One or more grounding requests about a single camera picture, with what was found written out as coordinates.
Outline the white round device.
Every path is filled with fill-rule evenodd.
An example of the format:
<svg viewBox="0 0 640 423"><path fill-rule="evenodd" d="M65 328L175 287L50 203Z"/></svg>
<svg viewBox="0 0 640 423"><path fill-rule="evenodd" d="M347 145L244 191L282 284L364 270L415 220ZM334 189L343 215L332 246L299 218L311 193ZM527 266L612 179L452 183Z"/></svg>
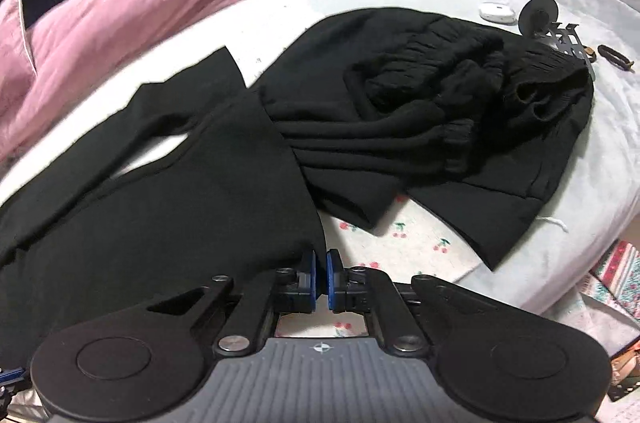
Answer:
<svg viewBox="0 0 640 423"><path fill-rule="evenodd" d="M480 4L478 14L493 24L515 24L518 21L514 9L506 3L484 2Z"/></svg>

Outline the pink pillow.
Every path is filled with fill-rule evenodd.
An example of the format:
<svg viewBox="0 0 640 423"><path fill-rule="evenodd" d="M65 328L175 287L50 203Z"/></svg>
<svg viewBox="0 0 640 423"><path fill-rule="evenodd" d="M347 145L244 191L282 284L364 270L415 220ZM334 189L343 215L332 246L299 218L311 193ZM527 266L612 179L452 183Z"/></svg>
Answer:
<svg viewBox="0 0 640 423"><path fill-rule="evenodd" d="M27 42L23 0L1 2L1 81L31 79L36 74Z"/></svg>

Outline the cherry print bed sheet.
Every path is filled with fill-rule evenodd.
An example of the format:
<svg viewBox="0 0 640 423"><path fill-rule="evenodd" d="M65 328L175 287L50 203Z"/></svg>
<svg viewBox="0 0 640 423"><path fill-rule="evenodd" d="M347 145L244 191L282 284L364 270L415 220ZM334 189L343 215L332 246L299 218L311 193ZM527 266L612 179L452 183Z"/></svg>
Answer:
<svg viewBox="0 0 640 423"><path fill-rule="evenodd" d="M361 229L329 214L320 215L326 245L340 251L347 267L381 269L396 282L414 275L433 275L457 281L482 264L480 258L443 221L400 196L373 230ZM353 313L331 313L328 299L318 299L311 315L286 315L277 337L353 337L367 334L366 324Z"/></svg>

